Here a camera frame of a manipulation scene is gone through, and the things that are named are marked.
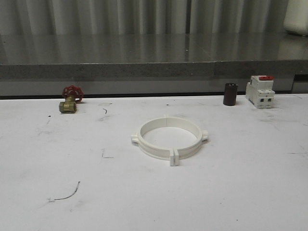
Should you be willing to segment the white half clamp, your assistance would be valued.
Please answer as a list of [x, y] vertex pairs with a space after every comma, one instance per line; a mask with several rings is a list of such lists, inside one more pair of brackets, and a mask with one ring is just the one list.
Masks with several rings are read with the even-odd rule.
[[180, 128], [190, 132], [194, 140], [188, 144], [180, 144], [170, 148], [170, 166], [178, 166], [181, 159], [195, 155], [201, 148], [202, 142], [208, 140], [208, 131], [202, 130], [194, 122], [173, 116], [166, 116], [166, 126]]
[[151, 144], [144, 139], [144, 135], [156, 128], [167, 127], [169, 116], [156, 118], [149, 120], [148, 122], [142, 124], [137, 132], [131, 135], [131, 142], [137, 143], [138, 147], [148, 156], [169, 161], [170, 166], [176, 166], [179, 164], [179, 154], [175, 148], [165, 148], [159, 147], [157, 145]]

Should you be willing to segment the dark brown cylinder coupling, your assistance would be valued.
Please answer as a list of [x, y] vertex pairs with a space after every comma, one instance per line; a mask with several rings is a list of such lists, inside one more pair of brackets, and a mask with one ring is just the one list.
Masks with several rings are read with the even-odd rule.
[[235, 106], [238, 85], [235, 83], [226, 83], [224, 89], [223, 104], [226, 106]]

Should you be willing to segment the brass valve red handwheel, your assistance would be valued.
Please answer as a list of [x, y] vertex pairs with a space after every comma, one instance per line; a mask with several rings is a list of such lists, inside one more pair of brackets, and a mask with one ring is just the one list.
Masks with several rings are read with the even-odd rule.
[[71, 85], [63, 89], [62, 96], [65, 101], [59, 103], [59, 111], [61, 113], [75, 113], [77, 103], [82, 101], [84, 93], [80, 87]]

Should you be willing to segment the grey stone counter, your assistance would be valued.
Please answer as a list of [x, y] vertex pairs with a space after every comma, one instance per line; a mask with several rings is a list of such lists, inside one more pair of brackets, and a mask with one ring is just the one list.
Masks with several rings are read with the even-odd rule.
[[2, 80], [295, 75], [308, 72], [308, 39], [286, 33], [10, 35]]

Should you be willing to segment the white container on counter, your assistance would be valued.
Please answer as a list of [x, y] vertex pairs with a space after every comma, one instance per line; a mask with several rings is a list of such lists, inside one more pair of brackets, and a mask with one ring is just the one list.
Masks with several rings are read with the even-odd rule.
[[308, 0], [289, 0], [283, 22], [287, 32], [308, 35]]

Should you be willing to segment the white circuit breaker red switch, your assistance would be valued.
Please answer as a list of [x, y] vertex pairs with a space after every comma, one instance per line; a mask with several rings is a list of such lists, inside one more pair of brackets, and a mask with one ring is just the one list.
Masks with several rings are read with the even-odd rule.
[[255, 108], [267, 109], [273, 107], [275, 92], [273, 87], [273, 76], [251, 76], [246, 85], [245, 96]]

